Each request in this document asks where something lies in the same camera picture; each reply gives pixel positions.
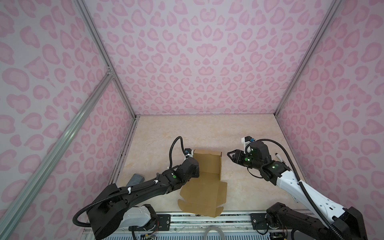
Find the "brown cardboard paper box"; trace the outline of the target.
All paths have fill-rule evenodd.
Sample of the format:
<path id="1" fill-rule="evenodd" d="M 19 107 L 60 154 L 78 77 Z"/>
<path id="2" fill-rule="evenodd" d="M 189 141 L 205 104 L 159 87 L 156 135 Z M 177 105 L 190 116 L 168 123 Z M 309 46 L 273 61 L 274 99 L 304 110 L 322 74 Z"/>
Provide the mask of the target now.
<path id="1" fill-rule="evenodd" d="M 218 217 L 227 201 L 226 182 L 221 181 L 222 153 L 209 150 L 194 150 L 200 176 L 191 178 L 180 191 L 178 206 L 184 213 Z"/>

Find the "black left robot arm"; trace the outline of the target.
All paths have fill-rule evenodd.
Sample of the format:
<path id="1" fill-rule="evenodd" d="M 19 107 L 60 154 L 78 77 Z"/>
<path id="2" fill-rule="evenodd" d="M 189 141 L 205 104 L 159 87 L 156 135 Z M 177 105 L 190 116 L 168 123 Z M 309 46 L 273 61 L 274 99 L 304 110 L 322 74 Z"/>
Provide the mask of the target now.
<path id="1" fill-rule="evenodd" d="M 107 186 L 86 210 L 97 240 L 115 232 L 124 214 L 136 205 L 151 198 L 179 190 L 191 178 L 200 176 L 199 163 L 188 157 L 175 170 L 165 170 L 155 178 L 131 187 Z"/>

